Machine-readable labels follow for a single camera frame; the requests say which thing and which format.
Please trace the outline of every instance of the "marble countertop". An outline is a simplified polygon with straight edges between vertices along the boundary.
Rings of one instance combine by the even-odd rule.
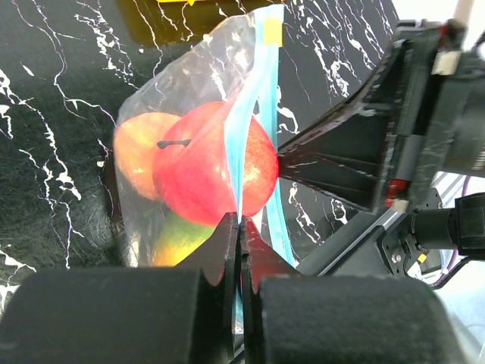
[[[11,0],[0,12],[0,312],[43,268],[122,265],[105,163],[122,102],[253,2]],[[280,51],[279,143],[352,95],[389,45],[390,0],[292,0]],[[282,181],[297,259],[354,212]]]

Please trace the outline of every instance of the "yellow tape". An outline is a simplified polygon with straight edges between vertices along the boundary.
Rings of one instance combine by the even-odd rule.
[[[263,41],[267,46],[278,44],[283,47],[283,24],[280,19],[272,17],[264,22]]]
[[[426,260],[427,256],[425,254],[421,254],[418,258],[418,261],[423,264],[424,261]]]
[[[157,0],[157,2],[161,2],[161,3],[164,3],[164,2],[188,2],[190,6],[194,5],[194,2],[209,2],[209,1],[212,1],[212,0]]]

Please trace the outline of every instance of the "white surface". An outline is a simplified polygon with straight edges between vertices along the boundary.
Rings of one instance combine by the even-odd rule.
[[[485,343],[485,262],[470,262],[442,289],[435,291],[481,345]]]
[[[485,192],[485,178],[472,177],[468,184],[467,195]]]
[[[458,0],[394,0],[400,19],[428,19],[444,22],[453,17]],[[464,49],[469,49],[483,32],[485,0],[475,0]]]

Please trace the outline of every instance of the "screw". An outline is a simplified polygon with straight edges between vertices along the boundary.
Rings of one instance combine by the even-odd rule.
[[[391,256],[391,260],[393,261],[394,264],[401,262],[401,256],[398,253],[394,253]]]

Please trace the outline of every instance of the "ziploc bag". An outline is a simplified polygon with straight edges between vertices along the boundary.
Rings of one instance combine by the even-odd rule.
[[[266,209],[294,265],[277,181],[277,73],[284,5],[230,17],[121,107],[114,131],[127,264],[173,266],[226,212]]]

